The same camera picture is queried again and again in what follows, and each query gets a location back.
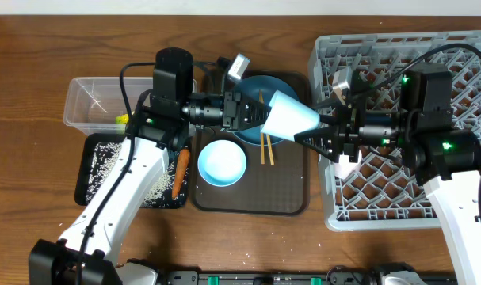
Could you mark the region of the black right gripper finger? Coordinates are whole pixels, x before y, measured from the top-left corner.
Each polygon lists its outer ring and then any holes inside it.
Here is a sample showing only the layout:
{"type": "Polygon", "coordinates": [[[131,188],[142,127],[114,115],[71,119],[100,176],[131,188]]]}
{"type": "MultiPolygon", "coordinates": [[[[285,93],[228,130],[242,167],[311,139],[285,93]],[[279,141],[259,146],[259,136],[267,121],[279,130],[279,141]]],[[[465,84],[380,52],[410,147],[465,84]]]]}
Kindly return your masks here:
{"type": "MultiPolygon", "coordinates": [[[[315,111],[318,111],[322,108],[335,108],[340,106],[342,106],[342,103],[340,103],[339,101],[320,101],[319,103],[313,105],[313,109],[315,111]]],[[[336,125],[338,124],[338,118],[334,116],[320,115],[320,122],[329,125],[336,125]]]]}
{"type": "Polygon", "coordinates": [[[294,141],[306,146],[332,162],[338,162],[341,154],[338,127],[322,127],[294,135],[294,141]]]}

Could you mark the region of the pink cup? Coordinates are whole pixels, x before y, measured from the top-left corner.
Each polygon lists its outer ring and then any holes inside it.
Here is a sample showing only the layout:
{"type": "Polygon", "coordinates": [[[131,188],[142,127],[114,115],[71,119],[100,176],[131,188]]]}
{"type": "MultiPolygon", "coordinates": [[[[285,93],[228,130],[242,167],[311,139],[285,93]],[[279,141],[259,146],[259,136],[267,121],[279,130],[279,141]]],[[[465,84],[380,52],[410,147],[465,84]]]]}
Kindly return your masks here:
{"type": "Polygon", "coordinates": [[[334,175],[340,179],[346,179],[351,173],[358,171],[361,167],[362,153],[358,151],[357,162],[351,162],[350,156],[341,154],[338,163],[334,163],[334,175]]]}

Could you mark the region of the light blue cup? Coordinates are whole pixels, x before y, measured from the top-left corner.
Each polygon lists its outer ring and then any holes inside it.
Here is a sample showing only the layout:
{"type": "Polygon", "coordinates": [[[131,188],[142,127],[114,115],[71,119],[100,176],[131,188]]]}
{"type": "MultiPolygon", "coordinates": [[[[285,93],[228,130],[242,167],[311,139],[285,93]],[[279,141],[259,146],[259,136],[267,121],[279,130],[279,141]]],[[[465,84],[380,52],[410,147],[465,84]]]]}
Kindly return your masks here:
{"type": "Polygon", "coordinates": [[[275,92],[269,107],[271,110],[261,133],[294,142],[296,134],[314,130],[320,125],[320,116],[316,111],[281,91],[275,92]]]}

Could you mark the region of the light blue bowl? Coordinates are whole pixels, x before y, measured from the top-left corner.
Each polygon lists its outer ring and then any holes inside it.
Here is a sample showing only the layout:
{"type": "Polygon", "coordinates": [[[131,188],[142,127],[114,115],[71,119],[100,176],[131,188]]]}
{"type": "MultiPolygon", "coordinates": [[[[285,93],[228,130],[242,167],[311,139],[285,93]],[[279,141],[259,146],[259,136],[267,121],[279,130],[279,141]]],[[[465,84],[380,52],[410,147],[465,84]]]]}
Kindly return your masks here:
{"type": "Polygon", "coordinates": [[[210,185],[228,187],[238,182],[246,172],[247,158],[239,144],[231,140],[216,140],[206,145],[198,156],[200,176],[210,185]]]}

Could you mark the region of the orange carrot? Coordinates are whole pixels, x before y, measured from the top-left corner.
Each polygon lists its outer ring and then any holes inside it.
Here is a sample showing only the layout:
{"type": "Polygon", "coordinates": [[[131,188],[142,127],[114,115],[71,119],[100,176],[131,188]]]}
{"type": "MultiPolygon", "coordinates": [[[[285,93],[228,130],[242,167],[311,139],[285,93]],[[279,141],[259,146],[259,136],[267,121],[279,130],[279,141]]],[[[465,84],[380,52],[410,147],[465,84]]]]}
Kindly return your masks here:
{"type": "Polygon", "coordinates": [[[178,156],[177,165],[175,167],[174,183],[172,187],[173,200],[177,199],[181,191],[181,186],[185,178],[185,172],[188,168],[189,160],[190,160],[190,150],[188,148],[182,149],[178,156]]]}

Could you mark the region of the white rice heap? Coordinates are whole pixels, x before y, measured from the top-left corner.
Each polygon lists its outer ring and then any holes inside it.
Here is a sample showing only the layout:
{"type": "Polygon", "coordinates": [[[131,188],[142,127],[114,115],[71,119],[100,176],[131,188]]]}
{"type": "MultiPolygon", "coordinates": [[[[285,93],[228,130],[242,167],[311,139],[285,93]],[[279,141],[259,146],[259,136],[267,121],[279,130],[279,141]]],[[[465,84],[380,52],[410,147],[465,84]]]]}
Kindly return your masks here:
{"type": "MultiPolygon", "coordinates": [[[[120,142],[100,142],[94,147],[91,170],[86,173],[86,190],[83,197],[88,204],[111,172],[121,150],[120,142]]],[[[172,188],[175,174],[175,156],[170,156],[170,164],[166,172],[151,186],[142,207],[170,208],[174,198],[172,188]]]]}

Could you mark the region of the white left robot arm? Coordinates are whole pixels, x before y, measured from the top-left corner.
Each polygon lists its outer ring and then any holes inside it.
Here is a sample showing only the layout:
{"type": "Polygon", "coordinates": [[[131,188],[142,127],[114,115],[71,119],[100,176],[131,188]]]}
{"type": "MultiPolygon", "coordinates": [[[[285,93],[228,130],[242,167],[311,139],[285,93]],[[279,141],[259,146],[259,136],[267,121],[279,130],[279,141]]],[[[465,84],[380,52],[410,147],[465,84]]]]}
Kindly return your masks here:
{"type": "Polygon", "coordinates": [[[128,106],[125,138],[117,160],[85,210],[58,241],[40,239],[29,254],[31,284],[155,284],[150,266],[117,267],[120,247],[151,186],[182,154],[190,126],[244,131],[262,125],[271,108],[240,92],[195,93],[198,67],[186,50],[159,51],[152,67],[152,88],[128,106]]]}

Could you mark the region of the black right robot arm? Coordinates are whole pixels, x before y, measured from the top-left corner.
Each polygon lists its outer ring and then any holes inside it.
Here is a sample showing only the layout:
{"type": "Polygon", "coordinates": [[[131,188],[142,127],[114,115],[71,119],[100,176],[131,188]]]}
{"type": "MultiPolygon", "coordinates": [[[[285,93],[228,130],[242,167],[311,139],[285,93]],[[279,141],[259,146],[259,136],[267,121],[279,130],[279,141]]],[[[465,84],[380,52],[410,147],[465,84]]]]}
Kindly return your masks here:
{"type": "Polygon", "coordinates": [[[333,162],[341,155],[357,162],[360,146],[400,148],[437,214],[458,283],[481,284],[481,143],[452,125],[452,74],[445,65],[412,63],[397,79],[397,112],[370,112],[364,99],[353,98],[366,85],[354,74],[337,115],[322,116],[324,127],[294,139],[333,162]]]}

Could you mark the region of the grey dishwasher rack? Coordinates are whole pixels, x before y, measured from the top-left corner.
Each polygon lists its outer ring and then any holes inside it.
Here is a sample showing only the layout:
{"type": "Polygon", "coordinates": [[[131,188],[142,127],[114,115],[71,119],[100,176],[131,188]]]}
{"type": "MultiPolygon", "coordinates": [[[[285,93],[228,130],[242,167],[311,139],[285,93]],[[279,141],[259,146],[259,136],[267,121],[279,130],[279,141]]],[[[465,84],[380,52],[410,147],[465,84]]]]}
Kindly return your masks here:
{"type": "MultiPolygon", "coordinates": [[[[444,44],[465,43],[481,51],[481,30],[409,32],[320,36],[307,64],[312,103],[332,96],[332,78],[338,70],[359,70],[375,85],[411,61],[444,44]]],[[[476,134],[481,142],[481,61],[464,50],[442,51],[429,57],[452,72],[453,123],[476,134]]],[[[362,150],[358,171],[346,179],[334,175],[334,164],[318,162],[324,222],[330,230],[404,230],[437,228],[440,223],[410,170],[385,159],[400,158],[394,148],[374,154],[362,150]]]]}

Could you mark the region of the wooden chopstick right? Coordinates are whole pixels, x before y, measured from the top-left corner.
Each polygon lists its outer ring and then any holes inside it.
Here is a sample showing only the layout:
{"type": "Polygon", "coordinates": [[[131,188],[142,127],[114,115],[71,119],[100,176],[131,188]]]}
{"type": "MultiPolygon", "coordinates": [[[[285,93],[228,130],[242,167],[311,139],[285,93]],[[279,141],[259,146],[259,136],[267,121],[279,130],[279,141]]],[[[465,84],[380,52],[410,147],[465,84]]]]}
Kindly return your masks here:
{"type": "Polygon", "coordinates": [[[267,147],[268,147],[268,152],[269,152],[270,165],[275,165],[271,137],[268,134],[265,134],[265,136],[266,136],[266,140],[267,140],[267,147]]]}

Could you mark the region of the dark blue plate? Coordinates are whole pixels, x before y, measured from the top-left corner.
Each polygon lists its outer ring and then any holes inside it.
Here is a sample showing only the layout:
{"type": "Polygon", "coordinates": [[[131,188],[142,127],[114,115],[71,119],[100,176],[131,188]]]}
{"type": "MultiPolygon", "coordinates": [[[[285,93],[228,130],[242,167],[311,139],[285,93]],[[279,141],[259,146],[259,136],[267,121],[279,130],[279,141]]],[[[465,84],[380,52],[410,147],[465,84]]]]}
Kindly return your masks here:
{"type": "MultiPolygon", "coordinates": [[[[300,82],[301,80],[292,74],[278,74],[277,76],[255,75],[243,79],[233,88],[233,90],[253,99],[258,99],[259,91],[261,91],[265,103],[271,101],[276,91],[281,91],[291,98],[300,101],[297,92],[298,84],[300,82]]],[[[245,143],[259,146],[261,143],[260,130],[261,127],[258,126],[245,131],[236,132],[235,136],[245,143]]]]}

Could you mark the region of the brown serving tray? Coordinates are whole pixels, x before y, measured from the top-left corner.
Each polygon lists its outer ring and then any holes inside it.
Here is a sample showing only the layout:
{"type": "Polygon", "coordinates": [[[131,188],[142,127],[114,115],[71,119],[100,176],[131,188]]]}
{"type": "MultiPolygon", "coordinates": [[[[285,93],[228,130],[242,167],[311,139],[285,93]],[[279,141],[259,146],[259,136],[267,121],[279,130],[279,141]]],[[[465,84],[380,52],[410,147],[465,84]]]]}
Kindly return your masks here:
{"type": "Polygon", "coordinates": [[[192,140],[191,201],[202,211],[294,216],[303,212],[310,200],[310,150],[272,137],[274,164],[269,155],[261,163],[260,127],[237,133],[205,129],[192,140]],[[246,171],[234,184],[217,187],[200,174],[200,152],[216,140],[235,143],[246,156],[246,171]]]}

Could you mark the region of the clear plastic bin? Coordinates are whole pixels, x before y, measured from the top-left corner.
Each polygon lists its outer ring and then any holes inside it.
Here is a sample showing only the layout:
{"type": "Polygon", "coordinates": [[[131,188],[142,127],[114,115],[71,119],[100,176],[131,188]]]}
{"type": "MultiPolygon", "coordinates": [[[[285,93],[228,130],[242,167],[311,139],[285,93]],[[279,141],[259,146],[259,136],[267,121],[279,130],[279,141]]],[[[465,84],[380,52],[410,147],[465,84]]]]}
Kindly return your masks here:
{"type": "Polygon", "coordinates": [[[116,119],[127,113],[117,77],[73,78],[68,86],[63,122],[84,133],[122,134],[116,119]]]}

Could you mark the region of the black plastic tray bin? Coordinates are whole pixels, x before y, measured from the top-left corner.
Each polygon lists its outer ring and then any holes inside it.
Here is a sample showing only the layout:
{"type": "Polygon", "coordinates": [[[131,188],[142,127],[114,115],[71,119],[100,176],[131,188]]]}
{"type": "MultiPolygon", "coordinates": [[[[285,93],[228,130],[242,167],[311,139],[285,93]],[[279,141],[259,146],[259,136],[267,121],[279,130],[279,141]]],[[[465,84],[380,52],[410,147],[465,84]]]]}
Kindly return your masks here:
{"type": "MultiPolygon", "coordinates": [[[[83,195],[85,194],[86,190],[86,173],[91,170],[90,163],[92,161],[92,153],[94,151],[94,147],[98,143],[121,143],[124,140],[123,135],[113,135],[113,134],[92,134],[86,138],[84,149],[82,152],[82,160],[80,169],[78,171],[78,179],[77,184],[74,192],[74,201],[81,206],[86,206],[85,198],[83,195]]],[[[175,156],[175,167],[178,161],[179,153],[170,152],[169,154],[169,163],[170,163],[170,156],[175,156]]],[[[185,172],[185,178],[183,184],[181,186],[181,191],[177,197],[177,199],[172,202],[170,208],[153,208],[153,209],[178,209],[184,206],[185,202],[187,201],[188,196],[188,185],[189,185],[189,168],[187,168],[185,172]]]]}

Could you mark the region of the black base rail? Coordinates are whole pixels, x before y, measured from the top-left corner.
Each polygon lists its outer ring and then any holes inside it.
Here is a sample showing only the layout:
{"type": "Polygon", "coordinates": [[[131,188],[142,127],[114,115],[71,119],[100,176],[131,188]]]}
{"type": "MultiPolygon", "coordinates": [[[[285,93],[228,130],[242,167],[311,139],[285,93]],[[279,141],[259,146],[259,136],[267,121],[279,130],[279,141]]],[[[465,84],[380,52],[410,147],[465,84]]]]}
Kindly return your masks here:
{"type": "Polygon", "coordinates": [[[408,264],[385,264],[369,272],[335,266],[320,273],[197,272],[193,270],[161,272],[134,261],[117,269],[123,284],[158,285],[351,285],[351,284],[457,284],[454,275],[419,275],[408,264]]]}

